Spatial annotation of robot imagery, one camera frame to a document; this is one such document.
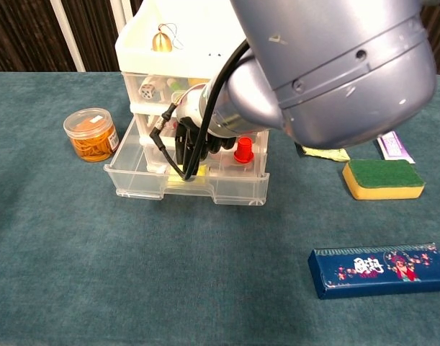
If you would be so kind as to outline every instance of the small brass bell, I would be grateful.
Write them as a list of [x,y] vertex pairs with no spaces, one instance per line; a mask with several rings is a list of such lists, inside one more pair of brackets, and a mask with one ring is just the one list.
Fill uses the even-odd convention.
[[171,52],[171,49],[170,38],[159,30],[153,38],[153,50],[155,52]]

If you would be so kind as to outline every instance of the red cap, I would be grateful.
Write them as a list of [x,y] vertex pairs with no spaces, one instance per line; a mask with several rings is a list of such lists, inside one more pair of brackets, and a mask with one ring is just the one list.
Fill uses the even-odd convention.
[[249,137],[239,138],[237,150],[234,151],[234,159],[242,164],[247,164],[253,160],[252,144],[253,142]]

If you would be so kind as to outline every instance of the blue box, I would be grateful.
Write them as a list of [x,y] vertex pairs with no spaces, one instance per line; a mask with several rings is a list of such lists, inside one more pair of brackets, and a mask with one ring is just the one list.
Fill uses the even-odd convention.
[[308,264],[320,299],[440,290],[434,243],[314,249]]

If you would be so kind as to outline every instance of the black cable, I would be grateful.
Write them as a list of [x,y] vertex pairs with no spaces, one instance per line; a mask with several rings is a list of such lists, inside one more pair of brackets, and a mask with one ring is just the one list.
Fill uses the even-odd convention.
[[[231,55],[231,57],[229,57],[228,61],[226,61],[226,64],[223,66],[220,73],[217,75],[215,83],[213,83],[212,89],[210,90],[210,95],[205,106],[199,135],[197,136],[194,150],[185,172],[180,170],[175,161],[170,157],[166,147],[159,137],[165,123],[163,123],[162,126],[158,126],[158,128],[154,128],[151,131],[150,137],[153,139],[159,150],[162,151],[162,154],[165,156],[167,162],[175,169],[176,173],[178,173],[183,180],[188,180],[189,178],[191,178],[192,173],[194,172],[196,165],[199,162],[200,154],[202,153],[202,147],[205,144],[208,127],[210,125],[210,120],[212,119],[213,110],[215,109],[215,104],[218,95],[220,94],[221,88],[223,87],[223,84],[229,79],[230,75],[234,72],[237,62],[239,62],[239,60],[249,48],[250,46],[248,45],[247,40],[244,40],[241,45],[239,45],[237,49],[234,50],[234,53]],[[164,114],[167,115],[167,113],[169,113],[169,116],[171,116],[171,113],[173,111],[174,108],[171,110],[171,112],[167,110],[167,112],[165,112]]]

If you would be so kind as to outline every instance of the purple package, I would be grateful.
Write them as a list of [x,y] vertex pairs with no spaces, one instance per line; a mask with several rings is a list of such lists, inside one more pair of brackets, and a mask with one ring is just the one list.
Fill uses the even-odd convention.
[[388,132],[377,140],[385,160],[407,160],[411,164],[415,163],[395,131]]

